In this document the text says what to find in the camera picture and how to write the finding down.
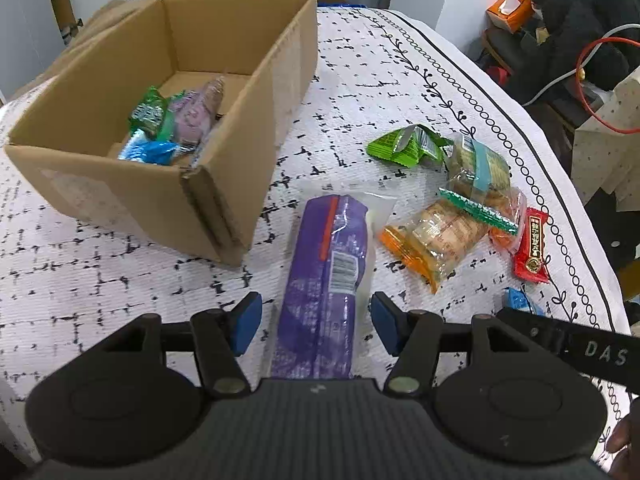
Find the person's right hand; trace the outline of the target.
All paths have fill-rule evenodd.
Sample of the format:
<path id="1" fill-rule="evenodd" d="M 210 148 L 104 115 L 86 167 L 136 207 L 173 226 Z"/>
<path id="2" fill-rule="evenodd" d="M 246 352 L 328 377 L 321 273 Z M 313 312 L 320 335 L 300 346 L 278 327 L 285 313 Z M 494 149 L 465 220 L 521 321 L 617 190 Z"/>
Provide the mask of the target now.
<path id="1" fill-rule="evenodd" d="M 639 479 L 639 403 L 640 400 L 635 398 L 630 412 L 617 423 L 606 441 L 606 450 L 615 455 L 608 472 L 612 479 Z"/>

